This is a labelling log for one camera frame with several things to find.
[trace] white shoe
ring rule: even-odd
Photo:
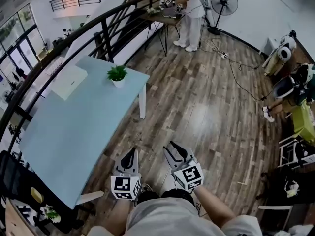
[[[271,115],[268,112],[264,112],[264,117],[269,121],[269,122],[274,122],[275,119],[271,117]]]
[[[268,108],[268,106],[262,107],[262,110],[263,110],[263,112],[269,112],[269,111],[270,111],[270,109]]]
[[[198,48],[197,47],[192,47],[191,45],[187,46],[185,48],[186,52],[193,52],[193,51],[197,51]]]
[[[176,46],[180,46],[180,47],[182,47],[182,48],[185,48],[185,47],[186,47],[185,44],[182,44],[182,43],[180,43],[179,41],[174,41],[173,44],[176,45]]]

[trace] fan base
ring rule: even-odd
[[[214,27],[211,27],[211,26],[208,27],[208,32],[210,32],[210,33],[212,33],[214,35],[217,35],[217,36],[221,35],[221,32],[219,31],[218,28],[214,28]]]

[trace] white pants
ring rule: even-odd
[[[182,20],[184,21],[183,27],[181,27],[181,37],[178,42],[181,44],[186,44],[187,39],[189,40],[189,45],[193,48],[197,48],[200,38],[201,30],[201,19],[202,18],[191,18],[186,15]]]

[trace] light blue table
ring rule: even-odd
[[[81,193],[138,95],[140,117],[145,117],[149,76],[127,68],[124,87],[116,88],[106,75],[113,65],[91,57],[78,61],[76,66],[86,70],[87,77],[66,101],[50,92],[20,142],[26,161],[70,208],[102,196],[101,191]]]

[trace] standing fan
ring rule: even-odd
[[[208,31],[213,33],[214,35],[220,35],[220,31],[218,29],[218,23],[221,15],[228,16],[233,14],[238,7],[237,0],[211,0],[211,5],[213,10],[219,14],[216,26],[208,27]]]

